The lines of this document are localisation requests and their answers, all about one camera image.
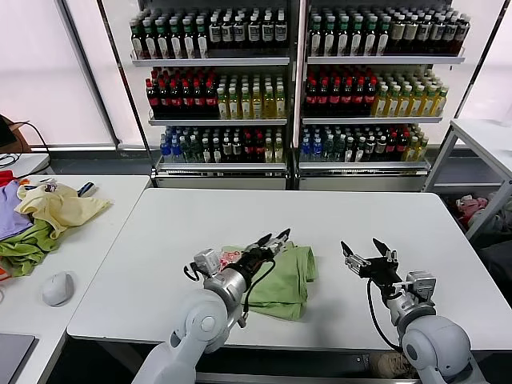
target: computer mouse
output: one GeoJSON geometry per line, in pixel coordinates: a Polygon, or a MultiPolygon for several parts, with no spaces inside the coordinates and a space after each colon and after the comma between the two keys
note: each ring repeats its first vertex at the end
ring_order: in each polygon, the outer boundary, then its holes
{"type": "Polygon", "coordinates": [[[42,284],[42,300],[49,306],[63,304],[73,292],[73,278],[66,272],[55,274],[42,284]]]}

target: white table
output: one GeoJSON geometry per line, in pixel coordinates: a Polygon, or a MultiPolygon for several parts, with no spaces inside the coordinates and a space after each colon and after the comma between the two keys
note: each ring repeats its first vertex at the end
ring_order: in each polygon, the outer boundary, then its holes
{"type": "MultiPolygon", "coordinates": [[[[32,176],[31,180],[47,176],[32,176]]],[[[0,302],[0,333],[32,334],[38,341],[16,384],[45,382],[66,340],[66,327],[102,264],[110,246],[148,186],[147,176],[59,175],[58,182],[79,189],[93,182],[97,198],[113,205],[85,225],[67,230],[59,238],[60,247],[49,253],[30,276],[0,282],[4,299],[0,302]],[[74,279],[74,296],[62,307],[46,305],[41,285],[50,276],[68,271],[74,279]]]]}
{"type": "Polygon", "coordinates": [[[452,120],[438,158],[422,188],[424,192],[432,191],[458,139],[461,139],[502,178],[503,183],[498,192],[466,232],[466,237],[470,241],[476,239],[489,218],[494,216],[512,195],[511,135],[512,126],[506,126],[494,120],[452,120]]]}
{"type": "MultiPolygon", "coordinates": [[[[460,229],[434,194],[251,190],[146,190],[94,277],[70,324],[76,338],[162,342],[176,308],[199,288],[183,266],[206,248],[245,246],[290,227],[313,247],[318,280],[299,322],[250,313],[234,327],[234,346],[300,350],[385,350],[370,318],[366,281],[344,265],[340,240],[365,258],[376,237],[398,250],[399,274],[438,278],[439,314],[468,333],[474,350],[512,350],[512,310],[460,229]]],[[[378,320],[396,335],[377,289],[378,320]]]]}
{"type": "MultiPolygon", "coordinates": [[[[50,156],[48,154],[22,154],[15,164],[0,168],[0,170],[12,170],[14,176],[19,177],[44,168],[48,162],[50,162],[50,156]]],[[[49,167],[46,168],[42,174],[54,174],[54,172],[51,167],[49,167]]]]}

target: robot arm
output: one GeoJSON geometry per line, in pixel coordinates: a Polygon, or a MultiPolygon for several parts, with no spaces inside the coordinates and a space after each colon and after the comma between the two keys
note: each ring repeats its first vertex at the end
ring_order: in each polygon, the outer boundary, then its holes
{"type": "Polygon", "coordinates": [[[404,353],[416,368],[423,384],[485,384],[482,372],[470,352],[466,332],[451,320],[437,316],[431,301],[436,279],[427,272],[409,272],[405,281],[396,271],[396,250],[374,239],[380,258],[364,259],[342,242],[345,264],[360,278],[368,278],[368,300],[374,324],[388,345],[404,353]],[[391,344],[373,312],[370,283],[380,289],[382,301],[397,327],[400,346],[391,344]]]}
{"type": "Polygon", "coordinates": [[[168,341],[156,346],[148,355],[133,384],[191,384],[195,382],[195,366],[203,353],[211,353],[224,345],[235,323],[246,326],[249,294],[259,280],[253,277],[264,262],[274,261],[290,235],[290,230],[276,238],[268,234],[249,245],[240,260],[221,270],[219,256],[204,250],[184,268],[185,274],[198,281],[204,277],[203,289],[190,292],[177,308],[173,332],[168,341]],[[244,307],[242,296],[247,292],[244,307]]]}

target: green towel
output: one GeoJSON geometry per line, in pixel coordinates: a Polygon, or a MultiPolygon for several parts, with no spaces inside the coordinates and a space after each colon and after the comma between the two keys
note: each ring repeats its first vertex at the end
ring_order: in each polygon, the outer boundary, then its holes
{"type": "Polygon", "coordinates": [[[6,262],[13,277],[25,276],[41,263],[46,253],[57,248],[50,238],[53,227],[35,219],[34,225],[25,232],[0,242],[0,257],[6,262]]]}
{"type": "MultiPolygon", "coordinates": [[[[227,246],[223,252],[240,250],[227,246]]],[[[253,282],[272,266],[263,264],[253,282]]],[[[307,302],[307,283],[316,279],[313,251],[309,246],[295,246],[287,242],[285,249],[275,258],[275,268],[261,280],[249,296],[249,307],[254,312],[276,318],[297,321],[304,313],[307,302]]]]}

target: cable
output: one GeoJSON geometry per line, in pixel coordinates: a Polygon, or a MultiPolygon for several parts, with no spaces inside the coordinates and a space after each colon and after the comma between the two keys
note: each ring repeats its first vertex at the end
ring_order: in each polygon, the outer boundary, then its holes
{"type": "Polygon", "coordinates": [[[378,326],[377,318],[375,317],[374,303],[372,302],[372,299],[371,299],[371,280],[370,279],[368,279],[368,284],[366,284],[366,294],[368,295],[368,306],[370,307],[371,319],[374,322],[374,326],[375,326],[375,329],[377,330],[378,334],[381,335],[382,340],[384,340],[384,342],[386,342],[386,344],[388,346],[390,346],[397,352],[402,353],[403,349],[400,346],[397,346],[397,345],[393,344],[392,342],[390,342],[390,340],[384,335],[384,332],[382,332],[381,327],[378,326]]]}
{"type": "Polygon", "coordinates": [[[271,262],[272,263],[272,266],[269,268],[269,270],[267,272],[265,272],[258,280],[256,280],[254,282],[254,284],[252,286],[250,286],[249,290],[247,291],[247,294],[246,294],[246,300],[245,302],[243,303],[243,314],[247,314],[249,312],[249,295],[250,293],[252,292],[253,288],[256,286],[256,284],[258,284],[261,280],[263,280],[264,278],[266,278],[266,276],[272,272],[272,270],[275,268],[275,260],[273,260],[272,258],[269,259],[269,260],[266,260],[266,262],[271,262]]]}
{"type": "Polygon", "coordinates": [[[35,133],[38,134],[39,136],[39,139],[41,140],[42,144],[44,145],[45,149],[46,149],[46,152],[48,153],[48,164],[46,164],[43,168],[41,168],[40,170],[33,170],[32,172],[29,172],[28,174],[24,174],[23,176],[18,176],[16,177],[17,179],[21,179],[21,178],[26,178],[27,176],[31,176],[32,174],[38,174],[40,172],[43,172],[45,169],[47,168],[50,168],[51,166],[51,154],[50,154],[50,149],[48,148],[48,145],[46,144],[44,138],[42,138],[41,136],[41,133],[39,132],[39,130],[34,126],[32,125],[32,123],[30,122],[13,122],[11,124],[9,124],[9,126],[14,126],[16,124],[21,124],[21,126],[31,126],[34,130],[35,130],[35,133]]]}

